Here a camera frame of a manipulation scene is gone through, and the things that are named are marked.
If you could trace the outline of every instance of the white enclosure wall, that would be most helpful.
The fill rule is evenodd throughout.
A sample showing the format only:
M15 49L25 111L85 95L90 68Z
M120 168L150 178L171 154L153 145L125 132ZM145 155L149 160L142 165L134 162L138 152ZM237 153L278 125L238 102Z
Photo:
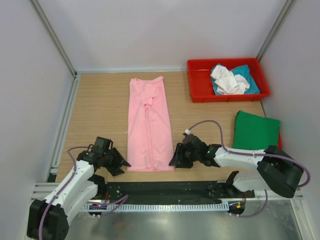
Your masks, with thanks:
M39 0L77 71L256 57L285 0Z
M29 1L0 1L0 32L0 239L20 240L72 75Z
M312 174L302 191L314 229L320 226L319 12L319 0L297 1L262 59L271 91L263 101L266 115L281 120L285 151Z

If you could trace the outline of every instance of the crumpled towel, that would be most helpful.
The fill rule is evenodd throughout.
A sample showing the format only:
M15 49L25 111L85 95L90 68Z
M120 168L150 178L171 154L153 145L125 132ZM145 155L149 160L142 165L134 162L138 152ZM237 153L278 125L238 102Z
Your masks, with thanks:
M225 66L217 65L210 75L217 85L216 91L222 95L243 95L250 88L250 84L240 74L234 75Z

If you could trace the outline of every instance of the wooden surface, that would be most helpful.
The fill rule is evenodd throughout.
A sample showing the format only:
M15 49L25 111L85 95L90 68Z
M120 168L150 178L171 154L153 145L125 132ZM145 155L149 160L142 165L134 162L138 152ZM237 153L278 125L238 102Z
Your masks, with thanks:
M232 147L235 116L239 110L264 116L259 101L193 103L186 72L84 74L80 80L57 182L61 182L73 166L67 149L93 144L97 136L112 139L114 146L124 158L127 157L129 82L131 78L152 80L159 76L164 76L174 149L182 141L185 129L208 119L221 124L224 142ZM203 123L192 133L207 144L221 142L219 129L213 123ZM77 157L80 151L75 149L72 153ZM105 177L106 182L222 181L235 170L206 167L199 162L191 169L177 168L174 172L127 172L124 166L122 169L126 173L116 177L112 177L105 168L98 169L96 173Z

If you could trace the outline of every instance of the metal plate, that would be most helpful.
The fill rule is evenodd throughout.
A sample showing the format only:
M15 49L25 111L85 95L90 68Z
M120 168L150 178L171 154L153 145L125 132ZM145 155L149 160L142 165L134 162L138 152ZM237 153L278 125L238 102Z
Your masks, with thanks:
M244 213L255 213L263 204L249 201ZM67 240L302 240L287 200L269 201L261 215L248 219L219 211L116 213L95 219L86 214L72 222Z

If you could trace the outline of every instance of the folded green towel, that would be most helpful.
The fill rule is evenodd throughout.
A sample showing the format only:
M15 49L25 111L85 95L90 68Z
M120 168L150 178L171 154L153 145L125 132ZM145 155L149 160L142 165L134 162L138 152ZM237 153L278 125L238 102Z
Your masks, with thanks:
M235 117L233 148L245 150L278 146L280 121L239 111Z

